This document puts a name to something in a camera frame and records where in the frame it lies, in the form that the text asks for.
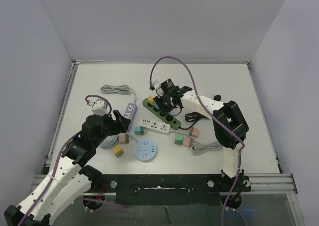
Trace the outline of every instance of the round power strip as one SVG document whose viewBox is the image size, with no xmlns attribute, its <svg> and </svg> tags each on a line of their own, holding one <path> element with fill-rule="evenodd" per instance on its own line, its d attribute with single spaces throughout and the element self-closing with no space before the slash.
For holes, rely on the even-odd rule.
<svg viewBox="0 0 319 226">
<path fill-rule="evenodd" d="M 135 146 L 135 155 L 142 162 L 149 162 L 155 158 L 158 152 L 153 140 L 140 140 Z"/>
</svg>

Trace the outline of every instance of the green power strip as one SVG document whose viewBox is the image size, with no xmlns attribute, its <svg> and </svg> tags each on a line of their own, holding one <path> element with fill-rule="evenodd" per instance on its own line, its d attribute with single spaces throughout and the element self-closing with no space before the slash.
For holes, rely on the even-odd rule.
<svg viewBox="0 0 319 226">
<path fill-rule="evenodd" d="M 143 106 L 147 108 L 149 111 L 151 111 L 153 114 L 155 114 L 157 117 L 159 117 L 162 121 L 169 124 L 174 130 L 178 130 L 180 127 L 180 121 L 177 120 L 175 117 L 170 116 L 169 114 L 163 115 L 157 110 L 154 106 L 148 103 L 148 99 L 145 98 L 143 100 Z"/>
</svg>

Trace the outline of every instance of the purple power strip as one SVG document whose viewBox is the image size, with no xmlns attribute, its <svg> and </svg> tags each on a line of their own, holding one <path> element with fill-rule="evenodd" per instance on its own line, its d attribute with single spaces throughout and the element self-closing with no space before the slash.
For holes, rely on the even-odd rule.
<svg viewBox="0 0 319 226">
<path fill-rule="evenodd" d="M 135 114 L 138 110 L 138 106 L 134 103 L 129 103 L 128 106 L 126 107 L 125 113 L 124 113 L 124 117 L 131 120 L 131 123 L 128 127 L 128 131 L 130 131 L 131 125 L 133 123 Z"/>
</svg>

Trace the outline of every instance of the yellow plug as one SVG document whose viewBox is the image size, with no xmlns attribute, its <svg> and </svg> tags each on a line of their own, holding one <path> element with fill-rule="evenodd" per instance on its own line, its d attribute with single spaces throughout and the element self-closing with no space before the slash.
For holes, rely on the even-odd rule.
<svg viewBox="0 0 319 226">
<path fill-rule="evenodd" d="M 154 100 L 153 100 L 153 97 L 151 95 L 148 97 L 148 103 L 151 105 L 154 105 Z"/>
<path fill-rule="evenodd" d="M 124 154 L 123 149 L 119 145 L 115 146 L 112 150 L 116 157 L 119 157 L 120 155 Z"/>
</svg>

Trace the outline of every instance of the white wall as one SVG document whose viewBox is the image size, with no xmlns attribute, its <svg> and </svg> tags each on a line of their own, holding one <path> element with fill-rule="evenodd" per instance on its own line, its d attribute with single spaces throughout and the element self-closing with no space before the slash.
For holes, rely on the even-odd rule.
<svg viewBox="0 0 319 226">
<path fill-rule="evenodd" d="M 251 60 L 285 0 L 41 0 L 72 59 Z"/>
<path fill-rule="evenodd" d="M 251 69 L 281 165 L 294 173 L 305 224 L 318 225 L 318 0 L 284 3 Z"/>
<path fill-rule="evenodd" d="M 0 0 L 0 225 L 45 162 L 70 67 L 39 0 Z"/>
</svg>

